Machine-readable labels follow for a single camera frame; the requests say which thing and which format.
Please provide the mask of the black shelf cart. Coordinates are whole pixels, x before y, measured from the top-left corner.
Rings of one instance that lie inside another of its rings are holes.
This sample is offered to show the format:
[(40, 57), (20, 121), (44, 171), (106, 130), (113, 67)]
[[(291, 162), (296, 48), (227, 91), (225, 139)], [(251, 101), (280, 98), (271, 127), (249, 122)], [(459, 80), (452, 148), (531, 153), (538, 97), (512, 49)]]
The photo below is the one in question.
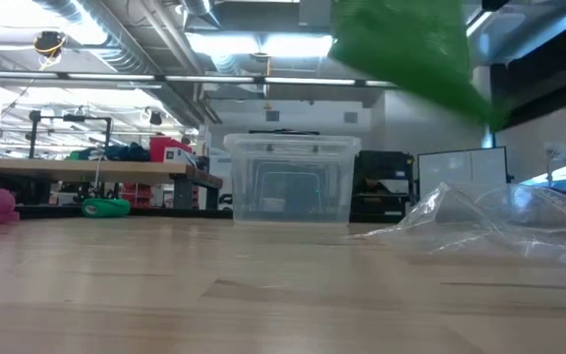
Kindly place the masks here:
[(414, 157), (401, 151), (362, 150), (355, 160), (352, 222), (398, 223), (416, 203)]

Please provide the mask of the teal bandage roll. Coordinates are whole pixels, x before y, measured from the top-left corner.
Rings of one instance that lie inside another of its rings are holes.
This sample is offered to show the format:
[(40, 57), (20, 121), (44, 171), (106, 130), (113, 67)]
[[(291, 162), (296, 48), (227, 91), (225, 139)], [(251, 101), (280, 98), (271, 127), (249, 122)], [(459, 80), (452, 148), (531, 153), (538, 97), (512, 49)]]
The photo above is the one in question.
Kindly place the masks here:
[(124, 217), (131, 211), (131, 204), (123, 199), (88, 199), (83, 202), (84, 216), (90, 218)]

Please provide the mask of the long ceiling light bar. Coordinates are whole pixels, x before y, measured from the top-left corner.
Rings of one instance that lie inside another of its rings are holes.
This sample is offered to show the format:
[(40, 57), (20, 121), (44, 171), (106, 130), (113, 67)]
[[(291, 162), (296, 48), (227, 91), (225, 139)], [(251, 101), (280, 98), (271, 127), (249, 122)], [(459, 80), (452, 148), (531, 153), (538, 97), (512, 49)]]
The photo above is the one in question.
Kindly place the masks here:
[(272, 76), (255, 77), (255, 76), (0, 71), (0, 79), (133, 82), (133, 83), (228, 84), (228, 85), (294, 85), (294, 86), (352, 87), (352, 88), (371, 88), (371, 89), (395, 88), (395, 85), (389, 82), (376, 81), (376, 80), (320, 79), (320, 78), (295, 78), (295, 77), (272, 77)]

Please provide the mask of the white cardboard box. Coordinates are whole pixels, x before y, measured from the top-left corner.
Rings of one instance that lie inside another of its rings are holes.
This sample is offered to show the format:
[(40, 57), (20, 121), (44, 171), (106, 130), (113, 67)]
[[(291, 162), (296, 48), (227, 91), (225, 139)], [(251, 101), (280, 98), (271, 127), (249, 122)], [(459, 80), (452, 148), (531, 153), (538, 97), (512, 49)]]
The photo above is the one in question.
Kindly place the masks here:
[(198, 166), (197, 157), (180, 147), (167, 147), (164, 151), (164, 163), (179, 163), (190, 165), (192, 167)]

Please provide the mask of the red parts drawers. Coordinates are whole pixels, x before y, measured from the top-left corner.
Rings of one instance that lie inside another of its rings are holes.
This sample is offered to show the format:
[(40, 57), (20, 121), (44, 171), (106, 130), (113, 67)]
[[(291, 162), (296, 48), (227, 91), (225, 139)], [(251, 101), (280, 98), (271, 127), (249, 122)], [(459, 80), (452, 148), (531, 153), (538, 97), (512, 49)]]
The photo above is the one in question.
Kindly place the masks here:
[(120, 187), (120, 198), (128, 201), (131, 207), (150, 208), (152, 201), (151, 186), (138, 183), (124, 183)]

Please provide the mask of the green elastic bandage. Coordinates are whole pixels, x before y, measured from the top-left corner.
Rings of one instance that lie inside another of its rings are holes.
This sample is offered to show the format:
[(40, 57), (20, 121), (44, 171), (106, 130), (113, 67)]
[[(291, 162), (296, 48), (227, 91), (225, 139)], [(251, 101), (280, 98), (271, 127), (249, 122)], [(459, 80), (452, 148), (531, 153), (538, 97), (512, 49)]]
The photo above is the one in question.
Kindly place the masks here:
[(329, 56), (377, 80), (500, 129), (507, 111), (471, 83), (461, 0), (338, 0)]

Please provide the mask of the white board black frame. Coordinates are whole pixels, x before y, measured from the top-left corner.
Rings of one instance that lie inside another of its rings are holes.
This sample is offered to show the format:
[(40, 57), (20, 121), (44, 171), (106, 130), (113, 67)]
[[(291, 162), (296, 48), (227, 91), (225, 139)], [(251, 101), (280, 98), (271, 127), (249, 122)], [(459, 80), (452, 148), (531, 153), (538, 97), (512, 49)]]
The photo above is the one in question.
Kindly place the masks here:
[(506, 147), (422, 153), (417, 157), (418, 197), (440, 183), (502, 185), (508, 182)]

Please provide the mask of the black aluminium table frame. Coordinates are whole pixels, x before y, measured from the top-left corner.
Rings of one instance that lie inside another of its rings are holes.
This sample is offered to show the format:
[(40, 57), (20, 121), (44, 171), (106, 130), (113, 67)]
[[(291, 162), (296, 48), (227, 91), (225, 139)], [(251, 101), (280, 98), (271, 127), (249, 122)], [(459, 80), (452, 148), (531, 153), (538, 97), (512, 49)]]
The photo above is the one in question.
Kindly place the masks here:
[[(16, 206), (20, 220), (85, 217), (82, 206)], [(132, 208), (128, 216), (232, 219), (231, 210)]]

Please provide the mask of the black pipe rig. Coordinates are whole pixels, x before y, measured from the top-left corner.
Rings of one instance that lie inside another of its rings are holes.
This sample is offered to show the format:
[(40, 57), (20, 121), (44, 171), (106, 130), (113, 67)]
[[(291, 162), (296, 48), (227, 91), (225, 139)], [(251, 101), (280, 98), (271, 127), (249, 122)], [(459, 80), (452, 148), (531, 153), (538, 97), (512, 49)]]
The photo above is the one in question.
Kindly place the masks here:
[(89, 121), (104, 121), (106, 124), (106, 129), (104, 131), (104, 146), (106, 148), (109, 147), (110, 139), (111, 139), (111, 131), (113, 127), (113, 120), (111, 117), (91, 117), (85, 115), (75, 115), (75, 114), (65, 114), (62, 116), (43, 116), (40, 110), (32, 110), (28, 118), (31, 122), (31, 131), (30, 131), (30, 138), (29, 138), (29, 148), (28, 148), (28, 158), (33, 159), (35, 148), (36, 148), (36, 138), (37, 138), (37, 127), (38, 124), (42, 119), (58, 119), (64, 122), (72, 122), (72, 123), (81, 123), (86, 120)]

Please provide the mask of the silver ventilation duct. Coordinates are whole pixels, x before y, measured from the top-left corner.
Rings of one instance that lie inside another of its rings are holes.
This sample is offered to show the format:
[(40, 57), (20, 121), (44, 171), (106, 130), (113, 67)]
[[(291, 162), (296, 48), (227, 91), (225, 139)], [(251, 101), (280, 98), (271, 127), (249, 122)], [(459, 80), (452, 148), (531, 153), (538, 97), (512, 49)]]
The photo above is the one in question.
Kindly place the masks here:
[[(69, 25), (96, 25), (105, 39), (94, 55), (119, 74), (160, 74), (161, 70), (144, 53), (135, 39), (101, 0), (32, 0), (42, 9), (64, 19)], [(196, 127), (205, 116), (173, 88), (144, 88), (145, 93), (158, 99), (182, 124)]]

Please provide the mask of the red storage bin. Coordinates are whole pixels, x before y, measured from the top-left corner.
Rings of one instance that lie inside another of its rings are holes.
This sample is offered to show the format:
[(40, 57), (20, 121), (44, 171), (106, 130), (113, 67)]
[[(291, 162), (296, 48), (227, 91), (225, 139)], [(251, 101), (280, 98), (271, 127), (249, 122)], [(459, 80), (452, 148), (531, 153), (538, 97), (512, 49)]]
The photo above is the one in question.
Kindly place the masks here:
[(149, 154), (152, 162), (164, 162), (165, 150), (168, 148), (178, 148), (184, 152), (192, 153), (189, 145), (183, 144), (171, 137), (153, 136), (149, 140)]

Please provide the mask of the blue cloth bundle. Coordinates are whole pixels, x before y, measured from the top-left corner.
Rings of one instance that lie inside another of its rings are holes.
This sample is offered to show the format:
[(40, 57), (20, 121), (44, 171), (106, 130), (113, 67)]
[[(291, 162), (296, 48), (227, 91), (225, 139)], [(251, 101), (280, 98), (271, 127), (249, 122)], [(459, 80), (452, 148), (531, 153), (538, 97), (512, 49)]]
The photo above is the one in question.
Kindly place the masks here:
[(109, 147), (89, 147), (82, 150), (71, 152), (66, 160), (111, 160), (111, 161), (132, 161), (132, 162), (151, 162), (150, 153), (137, 143), (128, 146), (109, 146)]

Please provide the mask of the clear plastic storage bin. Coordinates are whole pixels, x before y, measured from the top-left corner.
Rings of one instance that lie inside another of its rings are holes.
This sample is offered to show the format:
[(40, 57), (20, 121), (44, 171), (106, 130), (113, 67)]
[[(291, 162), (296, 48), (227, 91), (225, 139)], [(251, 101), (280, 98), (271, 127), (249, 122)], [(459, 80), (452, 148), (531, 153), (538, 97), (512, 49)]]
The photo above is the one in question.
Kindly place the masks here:
[(231, 134), (224, 146), (231, 158), (235, 222), (349, 223), (360, 139)]

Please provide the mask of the wooden workbench grey metal frame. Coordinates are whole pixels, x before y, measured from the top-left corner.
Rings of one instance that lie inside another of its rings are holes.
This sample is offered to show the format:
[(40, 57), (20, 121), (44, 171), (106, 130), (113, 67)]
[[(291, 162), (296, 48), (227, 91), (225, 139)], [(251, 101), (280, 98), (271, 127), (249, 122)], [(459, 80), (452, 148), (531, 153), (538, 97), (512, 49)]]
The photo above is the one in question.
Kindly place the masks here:
[(184, 163), (0, 158), (0, 175), (50, 182), (171, 184), (177, 209), (193, 207), (193, 189), (199, 186), (207, 190), (206, 207), (216, 210), (223, 186), (220, 178)]

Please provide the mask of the clear plastic zip bag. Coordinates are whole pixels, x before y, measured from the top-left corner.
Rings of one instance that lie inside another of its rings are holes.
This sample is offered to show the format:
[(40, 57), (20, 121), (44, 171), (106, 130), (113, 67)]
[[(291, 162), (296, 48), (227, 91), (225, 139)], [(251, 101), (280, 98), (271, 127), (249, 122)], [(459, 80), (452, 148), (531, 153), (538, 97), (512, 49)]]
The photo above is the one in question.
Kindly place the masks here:
[(566, 194), (520, 184), (441, 183), (397, 224), (356, 237), (429, 255), (566, 266)]

